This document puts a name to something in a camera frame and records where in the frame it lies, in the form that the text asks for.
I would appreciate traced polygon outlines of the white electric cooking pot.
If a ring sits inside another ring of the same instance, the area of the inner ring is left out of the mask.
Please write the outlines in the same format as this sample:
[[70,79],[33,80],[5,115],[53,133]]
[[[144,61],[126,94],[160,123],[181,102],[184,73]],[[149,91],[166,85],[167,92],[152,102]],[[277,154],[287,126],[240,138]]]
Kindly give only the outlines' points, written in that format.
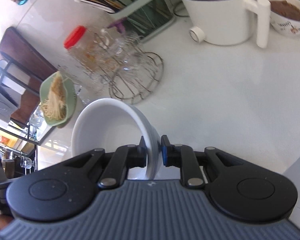
[[232,46],[256,35],[256,44],[266,48],[270,28],[268,0],[182,0],[193,26],[191,38]]

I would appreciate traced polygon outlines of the red lid plastic jar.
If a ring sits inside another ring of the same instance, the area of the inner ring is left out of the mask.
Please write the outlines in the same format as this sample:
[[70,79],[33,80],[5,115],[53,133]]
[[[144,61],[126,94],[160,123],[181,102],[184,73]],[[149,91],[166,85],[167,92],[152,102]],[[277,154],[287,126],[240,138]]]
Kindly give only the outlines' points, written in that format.
[[78,25],[65,38],[63,47],[90,78],[102,77],[108,82],[119,67],[110,51],[114,44],[115,36],[108,29]]

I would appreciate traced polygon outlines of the yellow detergent bottle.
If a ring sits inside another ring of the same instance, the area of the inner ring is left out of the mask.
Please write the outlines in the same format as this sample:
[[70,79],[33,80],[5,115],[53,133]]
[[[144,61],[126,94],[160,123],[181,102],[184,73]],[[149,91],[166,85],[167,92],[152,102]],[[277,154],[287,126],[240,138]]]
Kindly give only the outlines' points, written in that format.
[[17,138],[0,130],[0,145],[13,147],[17,142]]

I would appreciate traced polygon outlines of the dark wooden cutting board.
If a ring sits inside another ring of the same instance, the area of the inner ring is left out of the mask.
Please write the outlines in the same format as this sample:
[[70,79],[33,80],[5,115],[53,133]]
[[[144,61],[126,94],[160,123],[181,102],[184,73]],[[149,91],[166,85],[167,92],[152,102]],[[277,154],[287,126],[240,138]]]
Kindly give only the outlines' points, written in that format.
[[57,69],[15,27],[5,30],[0,41],[0,53],[4,59],[13,61],[8,72],[30,88],[23,92],[19,109],[11,115],[11,119],[24,128],[40,103],[40,97],[36,93],[42,82]]

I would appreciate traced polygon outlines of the floral bowl with brown food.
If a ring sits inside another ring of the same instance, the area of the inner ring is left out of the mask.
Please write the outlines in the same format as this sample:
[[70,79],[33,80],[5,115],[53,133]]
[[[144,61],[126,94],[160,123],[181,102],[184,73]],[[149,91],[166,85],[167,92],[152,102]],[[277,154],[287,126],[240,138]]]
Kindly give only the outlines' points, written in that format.
[[300,36],[300,0],[268,0],[270,24],[286,37]]

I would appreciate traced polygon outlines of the green chopstick holder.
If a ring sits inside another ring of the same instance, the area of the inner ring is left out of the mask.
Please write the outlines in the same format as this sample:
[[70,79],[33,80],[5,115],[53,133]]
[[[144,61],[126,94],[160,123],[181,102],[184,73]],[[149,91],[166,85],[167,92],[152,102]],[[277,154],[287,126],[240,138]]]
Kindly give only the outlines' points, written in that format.
[[170,27],[175,17],[165,0],[78,0],[106,12],[113,24],[135,32],[144,42]]

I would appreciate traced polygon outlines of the green colander with noodles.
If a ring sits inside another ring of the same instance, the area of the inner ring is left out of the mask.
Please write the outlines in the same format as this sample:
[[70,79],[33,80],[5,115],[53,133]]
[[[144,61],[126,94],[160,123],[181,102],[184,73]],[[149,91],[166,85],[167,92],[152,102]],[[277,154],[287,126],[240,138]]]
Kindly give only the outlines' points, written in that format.
[[57,71],[40,85],[40,108],[49,126],[64,125],[72,117],[77,103],[74,83]]

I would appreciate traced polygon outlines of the black dish rack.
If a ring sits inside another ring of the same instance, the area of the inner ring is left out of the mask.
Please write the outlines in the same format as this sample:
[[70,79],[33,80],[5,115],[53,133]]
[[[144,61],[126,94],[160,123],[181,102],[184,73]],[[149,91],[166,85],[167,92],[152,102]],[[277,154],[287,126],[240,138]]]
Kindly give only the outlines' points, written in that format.
[[39,104],[24,128],[11,119],[11,115],[20,107],[21,95],[25,90],[30,90],[8,72],[12,63],[11,59],[0,60],[0,130],[18,139],[40,145],[49,129],[39,113]]

